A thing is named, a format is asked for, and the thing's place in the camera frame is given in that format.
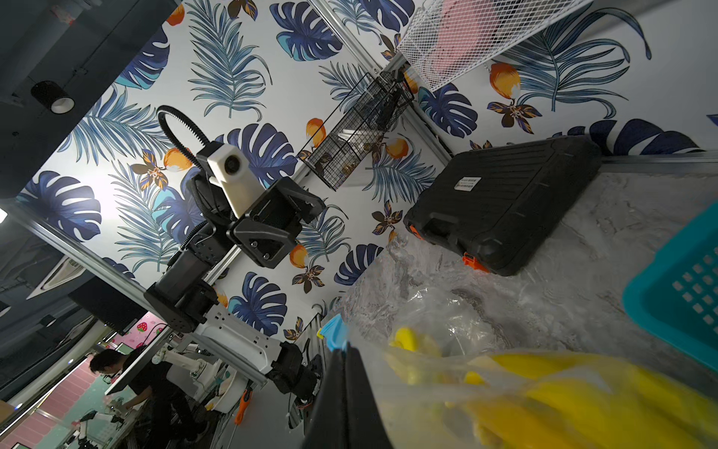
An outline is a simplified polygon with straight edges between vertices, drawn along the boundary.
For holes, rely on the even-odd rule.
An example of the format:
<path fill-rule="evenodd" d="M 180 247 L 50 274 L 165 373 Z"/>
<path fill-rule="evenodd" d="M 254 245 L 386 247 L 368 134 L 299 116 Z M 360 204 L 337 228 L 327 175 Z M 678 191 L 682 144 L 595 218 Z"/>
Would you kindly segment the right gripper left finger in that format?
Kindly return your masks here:
<path fill-rule="evenodd" d="M 301 448 L 348 448 L 347 410 L 346 352 L 336 350 L 329 359 L 328 372 L 314 403 L 312 422 Z"/>

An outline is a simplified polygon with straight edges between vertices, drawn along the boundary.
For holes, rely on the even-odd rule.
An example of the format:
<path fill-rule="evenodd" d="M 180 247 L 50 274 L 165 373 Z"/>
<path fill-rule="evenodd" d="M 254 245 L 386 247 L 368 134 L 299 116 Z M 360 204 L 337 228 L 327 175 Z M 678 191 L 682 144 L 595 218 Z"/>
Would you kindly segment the clear zip-top bag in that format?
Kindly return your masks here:
<path fill-rule="evenodd" d="M 471 303 L 394 256 L 323 326 L 329 373 L 306 445 L 714 448 L 717 404 L 624 359 L 510 347 Z"/>

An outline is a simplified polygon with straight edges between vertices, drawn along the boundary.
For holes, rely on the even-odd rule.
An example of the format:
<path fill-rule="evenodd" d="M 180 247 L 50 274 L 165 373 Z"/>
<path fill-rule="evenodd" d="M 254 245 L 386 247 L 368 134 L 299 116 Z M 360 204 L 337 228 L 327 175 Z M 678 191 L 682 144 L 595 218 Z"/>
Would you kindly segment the yellow banana bunch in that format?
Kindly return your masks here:
<path fill-rule="evenodd" d="M 714 448 L 717 405 L 622 359 L 572 352 L 442 357 L 407 327 L 375 389 L 397 448 Z"/>

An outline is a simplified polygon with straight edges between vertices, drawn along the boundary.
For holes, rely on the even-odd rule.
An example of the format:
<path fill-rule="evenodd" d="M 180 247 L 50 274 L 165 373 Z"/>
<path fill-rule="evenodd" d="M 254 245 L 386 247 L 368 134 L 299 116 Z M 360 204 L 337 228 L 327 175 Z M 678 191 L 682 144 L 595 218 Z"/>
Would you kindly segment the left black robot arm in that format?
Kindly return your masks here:
<path fill-rule="evenodd" d="M 298 404 L 311 404 L 322 376 L 318 364 L 306 364 L 296 344 L 273 342 L 224 310 L 207 278 L 222 271 L 235 249 L 262 268 L 276 268 L 297 247 L 303 226 L 326 210 L 325 202 L 286 177 L 263 187 L 239 147 L 209 140 L 172 106 L 159 107 L 156 117 L 174 147 L 198 169 L 188 189 L 205 222 L 188 233 L 145 299 L 173 330 L 234 350 L 239 364 L 294 395 Z"/>

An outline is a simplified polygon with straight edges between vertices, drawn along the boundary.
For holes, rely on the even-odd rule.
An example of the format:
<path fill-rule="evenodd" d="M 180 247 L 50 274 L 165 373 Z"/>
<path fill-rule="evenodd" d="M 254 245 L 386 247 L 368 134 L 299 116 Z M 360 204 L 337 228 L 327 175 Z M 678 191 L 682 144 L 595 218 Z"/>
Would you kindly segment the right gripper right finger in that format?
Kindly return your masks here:
<path fill-rule="evenodd" d="M 360 352 L 348 345 L 344 361 L 345 447 L 392 449 Z"/>

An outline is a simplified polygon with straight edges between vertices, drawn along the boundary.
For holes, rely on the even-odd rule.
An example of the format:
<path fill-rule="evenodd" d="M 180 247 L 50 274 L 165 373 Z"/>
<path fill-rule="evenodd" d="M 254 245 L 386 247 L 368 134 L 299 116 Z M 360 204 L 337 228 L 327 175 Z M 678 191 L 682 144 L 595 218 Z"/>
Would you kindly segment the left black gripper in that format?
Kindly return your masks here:
<path fill-rule="evenodd" d="M 226 235 L 256 265 L 274 269 L 297 247 L 303 226 L 325 210 L 319 196 L 282 178 L 230 224 Z"/>

